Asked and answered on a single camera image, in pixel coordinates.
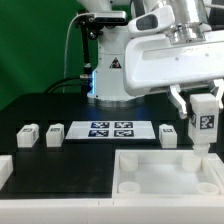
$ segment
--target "blue light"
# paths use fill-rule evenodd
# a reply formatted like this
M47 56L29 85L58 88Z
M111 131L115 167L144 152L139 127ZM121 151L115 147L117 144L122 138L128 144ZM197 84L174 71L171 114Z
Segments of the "blue light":
M95 71L92 72L92 82L91 82L91 91L89 94L94 95L95 94Z

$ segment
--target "green backdrop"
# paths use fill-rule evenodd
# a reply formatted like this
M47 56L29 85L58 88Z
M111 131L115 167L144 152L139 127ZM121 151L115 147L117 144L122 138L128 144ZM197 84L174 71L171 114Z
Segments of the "green backdrop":
M76 0L0 0L0 109L63 78L67 29L82 8ZM96 43L90 45L96 64ZM68 76L79 76L83 56L75 28L68 58Z

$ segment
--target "black table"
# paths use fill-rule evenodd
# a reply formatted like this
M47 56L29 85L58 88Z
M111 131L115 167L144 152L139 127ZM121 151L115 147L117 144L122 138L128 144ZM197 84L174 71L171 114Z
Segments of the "black table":
M216 152L224 160L224 117L220 115ZM46 147L51 124L62 123L65 134L72 121L152 121L155 140L64 140L60 148ZM18 148L16 133L26 124L39 125L33 148ZM116 149L161 149L160 124L178 133L178 148L189 149L188 121L180 120L166 94L145 97L129 108L103 108L88 104L81 94L27 94L0 112L0 155L12 155L14 172L0 199L110 198Z

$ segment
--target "white square block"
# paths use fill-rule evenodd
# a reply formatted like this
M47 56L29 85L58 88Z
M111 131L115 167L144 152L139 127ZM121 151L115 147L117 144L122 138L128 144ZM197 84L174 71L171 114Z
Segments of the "white square block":
M0 190L13 171L12 156L0 156Z
M177 148L177 133L172 125L159 126L159 140L162 148Z
M32 148L39 138L39 126L37 124L25 125L17 134L19 148Z
M193 114L189 119L188 135L194 144L217 141L219 102L212 94L190 96Z
M64 125L51 125L46 134L47 147L61 147L64 140Z

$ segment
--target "white robot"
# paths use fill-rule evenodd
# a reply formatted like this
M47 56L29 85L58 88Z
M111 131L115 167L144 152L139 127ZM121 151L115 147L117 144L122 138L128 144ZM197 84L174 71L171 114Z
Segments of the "white robot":
M185 119L187 105L179 93L209 87L213 98L191 97L189 121L195 152L206 155L209 143L216 142L224 91L224 31L212 31L208 23L212 1L78 2L89 12L80 17L89 37L98 38L98 66L92 74L89 102L130 106L144 95L167 92ZM130 5L132 20L127 20L125 12L113 11L114 5Z

